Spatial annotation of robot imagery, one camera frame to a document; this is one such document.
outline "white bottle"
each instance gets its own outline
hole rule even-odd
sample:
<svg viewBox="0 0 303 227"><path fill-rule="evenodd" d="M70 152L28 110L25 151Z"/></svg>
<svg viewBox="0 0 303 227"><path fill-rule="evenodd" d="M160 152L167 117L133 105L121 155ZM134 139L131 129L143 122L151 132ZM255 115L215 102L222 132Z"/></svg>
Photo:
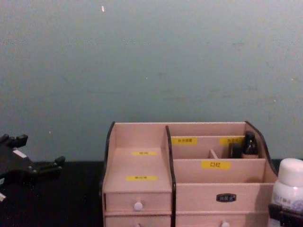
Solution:
<svg viewBox="0 0 303 227"><path fill-rule="evenodd" d="M282 205L283 208L303 212L303 161L295 158L281 161L271 202ZM280 227L280 222L270 219L268 226Z"/></svg>

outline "drawer knob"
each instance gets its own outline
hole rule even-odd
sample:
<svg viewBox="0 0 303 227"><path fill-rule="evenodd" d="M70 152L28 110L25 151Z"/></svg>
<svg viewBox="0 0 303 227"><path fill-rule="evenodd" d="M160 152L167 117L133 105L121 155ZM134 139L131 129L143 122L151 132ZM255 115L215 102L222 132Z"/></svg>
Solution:
<svg viewBox="0 0 303 227"><path fill-rule="evenodd" d="M142 205L141 202L136 202L136 203L134 204L134 210L135 210L135 211L141 211L142 208L143 208L143 205Z"/></svg>
<svg viewBox="0 0 303 227"><path fill-rule="evenodd" d="M230 227L230 224L228 222L223 222L221 227Z"/></svg>

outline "bottle cap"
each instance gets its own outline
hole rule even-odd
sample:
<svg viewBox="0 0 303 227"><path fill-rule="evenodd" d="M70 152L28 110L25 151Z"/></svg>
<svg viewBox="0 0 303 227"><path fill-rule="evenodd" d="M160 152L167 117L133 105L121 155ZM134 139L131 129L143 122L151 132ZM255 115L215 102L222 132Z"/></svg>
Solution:
<svg viewBox="0 0 303 227"><path fill-rule="evenodd" d="M303 187L303 161L295 158L282 160L278 179L288 186Z"/></svg>

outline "yellow label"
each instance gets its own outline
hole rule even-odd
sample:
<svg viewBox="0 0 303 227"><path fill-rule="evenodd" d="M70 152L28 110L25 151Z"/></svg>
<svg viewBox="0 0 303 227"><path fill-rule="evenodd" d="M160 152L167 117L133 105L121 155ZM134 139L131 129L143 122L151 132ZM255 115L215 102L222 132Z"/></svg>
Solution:
<svg viewBox="0 0 303 227"><path fill-rule="evenodd" d="M220 162L220 161L202 161L202 169L230 169L230 162Z"/></svg>
<svg viewBox="0 0 303 227"><path fill-rule="evenodd" d="M127 176L127 181L156 181L157 176Z"/></svg>
<svg viewBox="0 0 303 227"><path fill-rule="evenodd" d="M140 151L140 152L132 152L132 155L157 155L155 151Z"/></svg>
<svg viewBox="0 0 303 227"><path fill-rule="evenodd" d="M244 140L243 136L224 137L224 138L220 138L220 145L229 145L230 143L242 143L243 140Z"/></svg>
<svg viewBox="0 0 303 227"><path fill-rule="evenodd" d="M171 138L171 143L179 145L194 145L198 143L198 139L197 137L173 137Z"/></svg>

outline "teal wall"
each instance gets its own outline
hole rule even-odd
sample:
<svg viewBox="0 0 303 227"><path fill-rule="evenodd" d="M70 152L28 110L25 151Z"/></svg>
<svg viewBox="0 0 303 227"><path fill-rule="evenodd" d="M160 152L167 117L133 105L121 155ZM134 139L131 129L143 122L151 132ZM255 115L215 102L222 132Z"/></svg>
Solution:
<svg viewBox="0 0 303 227"><path fill-rule="evenodd" d="M34 160L101 160L113 120L248 120L273 158L303 157L302 12L300 0L2 0L0 133L28 134Z"/></svg>

